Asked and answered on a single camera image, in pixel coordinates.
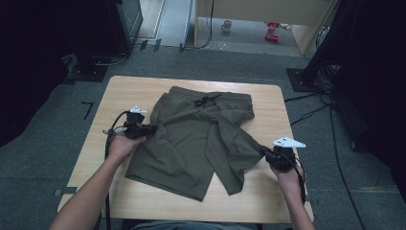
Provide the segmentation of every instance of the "drawstring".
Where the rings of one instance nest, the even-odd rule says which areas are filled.
[[[196,105],[196,107],[200,107],[201,105],[205,104],[206,102],[212,101],[212,102],[214,103],[214,105],[215,105],[214,99],[216,99],[216,98],[218,98],[218,97],[220,97],[220,96],[221,96],[221,94],[219,94],[219,95],[217,95],[217,96],[215,96],[215,97],[211,97],[211,98],[205,96],[205,97],[202,98],[202,100],[196,100],[196,101],[194,101],[194,104]]]

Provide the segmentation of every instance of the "waistband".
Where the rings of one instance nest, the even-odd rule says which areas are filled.
[[[232,93],[232,92],[200,92],[194,91],[186,88],[181,88],[179,86],[173,86],[169,93],[174,95],[182,95],[188,97],[193,100],[200,100],[203,97],[216,97],[215,100],[223,101],[223,102],[236,102],[236,103],[246,103],[251,104],[252,99],[251,95],[249,94],[240,94],[240,93]]]

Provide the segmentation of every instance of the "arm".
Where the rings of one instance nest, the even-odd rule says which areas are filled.
[[[146,137],[127,139],[122,133],[113,137],[107,159],[72,196],[56,215],[50,229],[93,229],[107,197],[114,174],[123,160]]]
[[[303,176],[303,169],[300,166],[297,166],[297,168]],[[289,172],[278,172],[274,169],[272,169],[272,171],[278,178],[278,184],[286,201],[293,229],[315,229],[302,204],[301,188],[296,172],[293,169]]]

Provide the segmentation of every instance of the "olive green shorts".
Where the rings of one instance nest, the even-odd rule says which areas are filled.
[[[254,118],[251,96],[173,86],[154,106],[156,133],[134,152],[126,177],[203,200],[214,172],[227,193],[241,192],[260,144],[240,128]]]

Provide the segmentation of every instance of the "forearm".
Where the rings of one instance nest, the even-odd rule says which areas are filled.
[[[285,201],[289,209],[290,220],[294,230],[315,229],[310,217],[298,195],[286,195]]]
[[[62,207],[51,229],[93,229],[119,166],[119,159],[107,158]]]

